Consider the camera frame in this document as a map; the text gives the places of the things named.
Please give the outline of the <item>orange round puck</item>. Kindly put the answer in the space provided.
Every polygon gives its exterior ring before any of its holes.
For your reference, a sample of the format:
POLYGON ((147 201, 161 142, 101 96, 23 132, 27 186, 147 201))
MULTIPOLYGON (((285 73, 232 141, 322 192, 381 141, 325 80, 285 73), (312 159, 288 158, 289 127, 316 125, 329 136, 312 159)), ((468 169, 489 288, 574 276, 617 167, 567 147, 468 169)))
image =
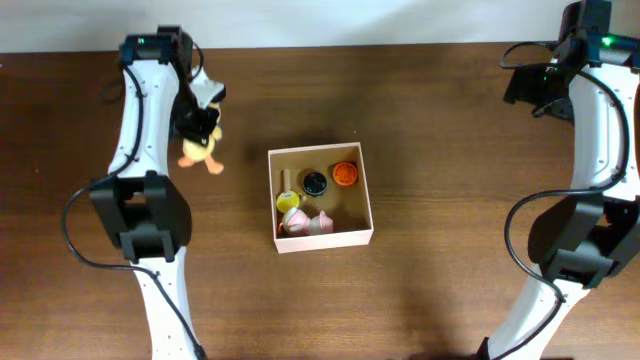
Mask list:
POLYGON ((354 163, 340 162, 332 170, 334 182, 341 187, 354 185, 358 180, 358 169, 354 163))

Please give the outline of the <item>yellow wooden rattle drum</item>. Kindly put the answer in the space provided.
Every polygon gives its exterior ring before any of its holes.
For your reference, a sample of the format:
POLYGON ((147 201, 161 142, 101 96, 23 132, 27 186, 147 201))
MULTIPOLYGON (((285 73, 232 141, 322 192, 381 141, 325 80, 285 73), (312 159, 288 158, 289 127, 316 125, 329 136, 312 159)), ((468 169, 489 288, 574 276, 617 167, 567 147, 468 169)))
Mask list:
POLYGON ((292 188, 292 177, 289 169, 282 171, 283 192, 276 198, 277 210, 285 214, 294 207, 299 207, 305 200, 306 196, 296 192, 292 188))

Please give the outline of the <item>yellow plush duck toy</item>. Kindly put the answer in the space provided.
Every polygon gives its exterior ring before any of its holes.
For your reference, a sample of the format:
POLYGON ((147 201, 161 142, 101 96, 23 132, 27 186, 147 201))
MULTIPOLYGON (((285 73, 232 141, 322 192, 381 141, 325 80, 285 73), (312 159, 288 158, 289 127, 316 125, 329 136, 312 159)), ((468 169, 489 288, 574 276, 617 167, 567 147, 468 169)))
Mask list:
POLYGON ((215 127, 209 134, 208 144, 206 146, 202 146, 184 139, 182 146, 183 156, 178 159, 178 165, 181 168, 188 168, 192 167, 196 163, 203 162, 210 174, 219 175, 223 172, 224 165, 214 159, 213 153, 216 143, 223 137, 223 131, 220 126, 220 103, 211 103, 208 106, 208 109, 212 110, 215 115, 215 127))

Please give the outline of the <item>pink white bunny figurine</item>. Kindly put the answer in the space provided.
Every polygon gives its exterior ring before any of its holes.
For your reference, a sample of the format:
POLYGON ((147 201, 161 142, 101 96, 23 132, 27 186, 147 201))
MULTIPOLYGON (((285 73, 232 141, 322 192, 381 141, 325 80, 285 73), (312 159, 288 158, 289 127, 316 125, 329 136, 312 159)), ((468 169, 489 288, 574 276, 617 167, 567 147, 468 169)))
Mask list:
POLYGON ((334 231, 334 222, 325 211, 310 218, 302 209, 292 207, 284 214, 278 230, 291 237, 324 235, 334 231))

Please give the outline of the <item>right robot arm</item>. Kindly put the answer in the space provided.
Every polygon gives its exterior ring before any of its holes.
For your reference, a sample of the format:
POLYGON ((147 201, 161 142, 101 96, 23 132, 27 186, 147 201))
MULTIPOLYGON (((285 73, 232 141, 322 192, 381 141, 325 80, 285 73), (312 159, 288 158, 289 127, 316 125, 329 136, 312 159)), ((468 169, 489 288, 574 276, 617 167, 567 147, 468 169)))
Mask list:
POLYGON ((567 190, 519 200, 558 203, 539 215, 528 237, 529 265, 505 245, 527 275, 506 320, 486 337, 479 359, 539 359, 569 311, 601 282, 619 274, 639 252, 639 167, 634 110, 639 41, 610 31, 612 4, 583 0, 563 11, 559 37, 544 43, 546 63, 500 63, 512 72, 504 100, 533 105, 532 114, 570 122, 574 165, 567 190))

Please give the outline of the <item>black round puck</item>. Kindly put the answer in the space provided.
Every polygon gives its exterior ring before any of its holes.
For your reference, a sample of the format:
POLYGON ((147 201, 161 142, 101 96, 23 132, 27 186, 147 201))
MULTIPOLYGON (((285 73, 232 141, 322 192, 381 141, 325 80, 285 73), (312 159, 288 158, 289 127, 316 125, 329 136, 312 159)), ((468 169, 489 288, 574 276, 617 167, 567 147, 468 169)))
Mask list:
POLYGON ((312 197, 319 197, 326 193, 328 181, 325 175, 320 172, 307 173, 303 178, 303 190, 312 197))

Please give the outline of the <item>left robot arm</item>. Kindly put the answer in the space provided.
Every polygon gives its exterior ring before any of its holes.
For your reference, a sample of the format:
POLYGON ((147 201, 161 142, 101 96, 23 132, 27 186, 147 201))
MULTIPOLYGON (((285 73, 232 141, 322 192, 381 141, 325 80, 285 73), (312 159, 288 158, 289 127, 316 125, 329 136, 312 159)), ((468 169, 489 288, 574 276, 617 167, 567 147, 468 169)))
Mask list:
POLYGON ((89 198, 113 246, 135 274, 155 359, 203 359, 184 280, 191 210, 168 172, 169 141, 212 145, 223 84, 192 65, 200 51, 178 26, 130 34, 119 47, 124 80, 120 136, 105 179, 89 198))

